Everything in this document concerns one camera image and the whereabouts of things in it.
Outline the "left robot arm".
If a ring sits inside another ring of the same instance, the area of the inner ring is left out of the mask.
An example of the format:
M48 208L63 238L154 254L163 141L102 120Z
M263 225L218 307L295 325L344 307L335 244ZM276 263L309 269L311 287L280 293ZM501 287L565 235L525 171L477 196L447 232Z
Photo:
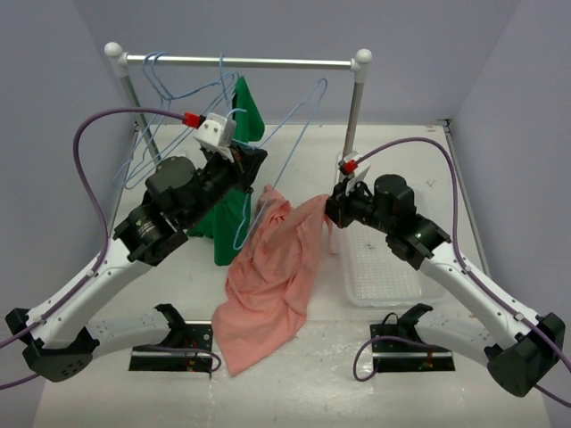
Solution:
M196 227L233 189L250 191L268 154L233 144L231 158L207 154L197 168L187 157L163 160L145 180L142 203L114 229L91 266L33 309L6 317L35 377L53 383L70 379L94 359L129 348L176 350L186 338L184 318L170 304L117 319L95 319L128 284L161 264L187 242Z

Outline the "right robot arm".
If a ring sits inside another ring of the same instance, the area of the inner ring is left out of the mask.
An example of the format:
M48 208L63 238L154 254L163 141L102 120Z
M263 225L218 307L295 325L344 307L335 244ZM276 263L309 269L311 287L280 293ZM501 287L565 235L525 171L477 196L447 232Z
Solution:
M434 221L417 212L415 195L398 175L369 189L346 178L326 202L339 227L357 221L385 234L392 254L448 291L467 311L450 317L417 304L400 318L398 339L407 350L432 345L484 366L506 392L524 397L563 358L565 323L513 298L459 250Z

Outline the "pink t shirt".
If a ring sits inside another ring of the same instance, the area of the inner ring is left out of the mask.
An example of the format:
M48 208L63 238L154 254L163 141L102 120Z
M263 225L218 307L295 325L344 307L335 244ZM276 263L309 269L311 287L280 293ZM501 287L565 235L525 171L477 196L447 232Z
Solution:
M271 185L259 199L253 236L228 268L227 299L211 324L235 377L291 341L307 320L323 246L333 225L327 195L292 204Z

